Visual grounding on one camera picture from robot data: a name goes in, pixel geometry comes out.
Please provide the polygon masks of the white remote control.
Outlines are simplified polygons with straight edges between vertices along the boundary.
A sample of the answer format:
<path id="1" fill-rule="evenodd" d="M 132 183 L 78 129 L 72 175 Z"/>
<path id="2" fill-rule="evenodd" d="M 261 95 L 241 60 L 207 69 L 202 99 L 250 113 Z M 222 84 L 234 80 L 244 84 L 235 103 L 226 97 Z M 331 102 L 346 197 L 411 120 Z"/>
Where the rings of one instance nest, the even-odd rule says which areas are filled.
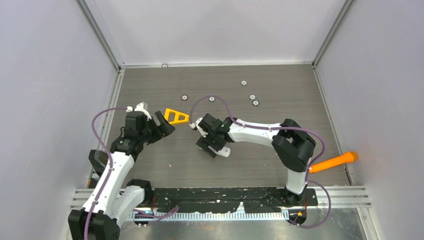
<path id="1" fill-rule="evenodd" d="M 215 153 L 217 156 L 228 158 L 231 154 L 231 149 L 229 147 L 224 146 L 221 150 L 214 150 L 211 149 L 213 153 Z"/>

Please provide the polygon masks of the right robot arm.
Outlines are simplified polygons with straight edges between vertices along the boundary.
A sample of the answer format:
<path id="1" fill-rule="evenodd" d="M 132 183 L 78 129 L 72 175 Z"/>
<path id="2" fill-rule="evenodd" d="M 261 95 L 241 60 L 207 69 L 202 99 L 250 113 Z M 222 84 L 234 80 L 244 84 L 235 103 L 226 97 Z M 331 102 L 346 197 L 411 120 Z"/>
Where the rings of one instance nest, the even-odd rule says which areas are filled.
<path id="1" fill-rule="evenodd" d="M 290 207 L 305 199 L 308 165 L 316 142 L 294 120 L 287 118 L 283 123 L 259 124 L 227 117 L 221 121 L 207 113 L 189 126 L 200 133 L 196 145 L 212 158 L 229 157 L 228 143 L 246 142 L 273 148 L 287 168 L 283 199 Z"/>

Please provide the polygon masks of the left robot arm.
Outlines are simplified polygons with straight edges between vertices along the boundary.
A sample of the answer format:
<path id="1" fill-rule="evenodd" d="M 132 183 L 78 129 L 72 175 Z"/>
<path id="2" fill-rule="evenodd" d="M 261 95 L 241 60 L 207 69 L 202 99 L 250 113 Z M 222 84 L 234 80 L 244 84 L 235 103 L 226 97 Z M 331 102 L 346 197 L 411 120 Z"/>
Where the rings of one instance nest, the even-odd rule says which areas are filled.
<path id="1" fill-rule="evenodd" d="M 121 228 L 133 210 L 153 202 L 151 184 L 135 180 L 123 192 L 121 186 L 134 166 L 145 145 L 169 136 L 175 127 L 169 124 L 160 111 L 153 119 L 147 110 L 133 110 L 126 114 L 120 135 L 105 150 L 108 162 L 99 182 L 80 209 L 71 210 L 68 216 L 73 240 L 118 240 Z"/>

